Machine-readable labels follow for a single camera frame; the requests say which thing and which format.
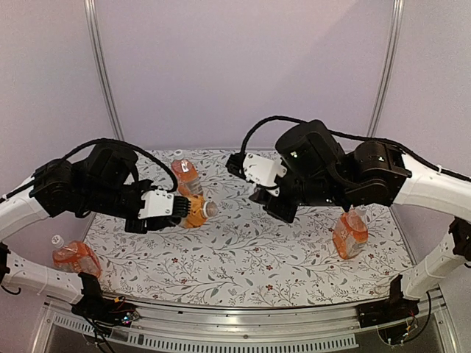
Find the yellow dark-label bottle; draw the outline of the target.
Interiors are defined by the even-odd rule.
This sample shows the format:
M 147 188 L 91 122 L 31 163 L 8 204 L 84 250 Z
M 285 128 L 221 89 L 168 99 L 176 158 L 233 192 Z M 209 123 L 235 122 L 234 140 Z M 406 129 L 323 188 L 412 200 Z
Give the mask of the yellow dark-label bottle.
M 209 218 L 215 217 L 219 210 L 215 202 L 207 201 L 204 196 L 195 195 L 188 198 L 191 202 L 190 210 L 180 222 L 185 229 L 199 228 Z

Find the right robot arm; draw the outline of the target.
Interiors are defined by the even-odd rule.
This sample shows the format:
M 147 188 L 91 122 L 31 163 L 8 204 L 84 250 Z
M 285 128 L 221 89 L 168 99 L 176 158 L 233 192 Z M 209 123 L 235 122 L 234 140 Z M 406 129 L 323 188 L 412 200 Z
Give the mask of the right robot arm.
M 421 297 L 470 261 L 470 178 L 433 165 L 392 140 L 359 137 L 357 147 L 345 152 L 339 137 L 319 120 L 295 119 L 275 144 L 279 161 L 242 151 L 242 176 L 257 188 L 252 200 L 287 223 L 303 205 L 349 210 L 399 204 L 451 215 L 439 245 L 397 275 L 386 286 L 385 299 L 356 308 L 361 327 L 416 315 Z

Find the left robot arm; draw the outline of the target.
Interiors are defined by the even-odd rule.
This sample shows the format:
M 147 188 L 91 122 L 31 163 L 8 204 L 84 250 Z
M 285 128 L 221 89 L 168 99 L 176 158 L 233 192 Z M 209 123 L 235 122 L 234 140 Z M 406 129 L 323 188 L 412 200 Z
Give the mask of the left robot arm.
M 120 140 L 99 138 L 79 145 L 64 157 L 39 167 L 15 190 L 1 197 L 1 239 L 62 213 L 77 218 L 100 213 L 125 221 L 126 232 L 145 234 L 174 226 L 191 203 L 140 179 L 137 161 L 144 156 L 165 172 L 169 168 L 142 148 Z M 110 311 L 98 279 L 66 273 L 18 256 L 1 245 L 1 285 L 37 290 L 82 309 L 94 319 Z

